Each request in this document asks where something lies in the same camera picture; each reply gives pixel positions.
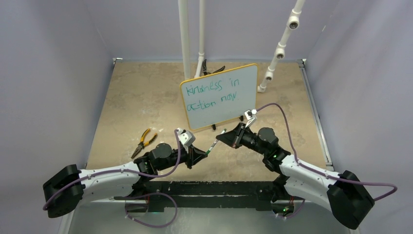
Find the white green marker pen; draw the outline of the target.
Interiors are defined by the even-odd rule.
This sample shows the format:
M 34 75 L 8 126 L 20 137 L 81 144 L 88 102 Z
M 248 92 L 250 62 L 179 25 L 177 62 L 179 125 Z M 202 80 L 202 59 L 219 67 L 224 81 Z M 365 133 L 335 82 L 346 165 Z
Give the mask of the white green marker pen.
M 227 131 L 227 129 L 224 128 L 224 129 L 220 132 L 220 134 L 224 134 L 226 131 Z M 213 148 L 216 146 L 217 143 L 218 143 L 218 140 L 215 139 L 214 142 L 212 143 L 212 145 L 210 146 L 210 148 L 206 151 L 206 155 L 208 155 L 208 154 L 213 150 Z

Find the yellow framed whiteboard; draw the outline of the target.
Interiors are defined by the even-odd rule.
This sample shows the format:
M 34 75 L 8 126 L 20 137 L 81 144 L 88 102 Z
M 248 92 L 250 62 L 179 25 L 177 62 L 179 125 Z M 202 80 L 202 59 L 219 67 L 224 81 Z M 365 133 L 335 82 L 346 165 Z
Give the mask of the yellow framed whiteboard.
M 258 65 L 248 64 L 180 83 L 188 126 L 198 130 L 239 118 L 257 102 Z

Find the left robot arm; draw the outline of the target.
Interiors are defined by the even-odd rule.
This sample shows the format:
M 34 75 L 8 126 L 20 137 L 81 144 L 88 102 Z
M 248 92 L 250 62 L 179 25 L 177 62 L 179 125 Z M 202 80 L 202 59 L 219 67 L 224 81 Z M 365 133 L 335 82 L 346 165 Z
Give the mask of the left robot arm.
M 73 211 L 77 206 L 95 200 L 116 196 L 140 199 L 145 194 L 144 184 L 159 177 L 158 172 L 181 163 L 188 168 L 207 157 L 207 152 L 193 145 L 179 145 L 173 149 L 166 143 L 126 164 L 94 170 L 80 170 L 68 165 L 43 184 L 49 218 Z

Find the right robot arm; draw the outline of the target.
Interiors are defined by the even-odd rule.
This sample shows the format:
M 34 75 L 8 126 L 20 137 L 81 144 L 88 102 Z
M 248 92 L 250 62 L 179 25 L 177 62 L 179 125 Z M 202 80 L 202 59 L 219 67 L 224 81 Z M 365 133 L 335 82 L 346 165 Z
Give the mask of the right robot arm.
M 273 181 L 272 201 L 286 197 L 300 197 L 329 210 L 338 222 L 355 230 L 375 205 L 375 201 L 358 177 L 350 172 L 323 170 L 309 164 L 279 145 L 274 130 L 261 128 L 254 133 L 244 123 L 216 139 L 238 149 L 245 146 L 263 156 L 263 163 L 278 173 Z

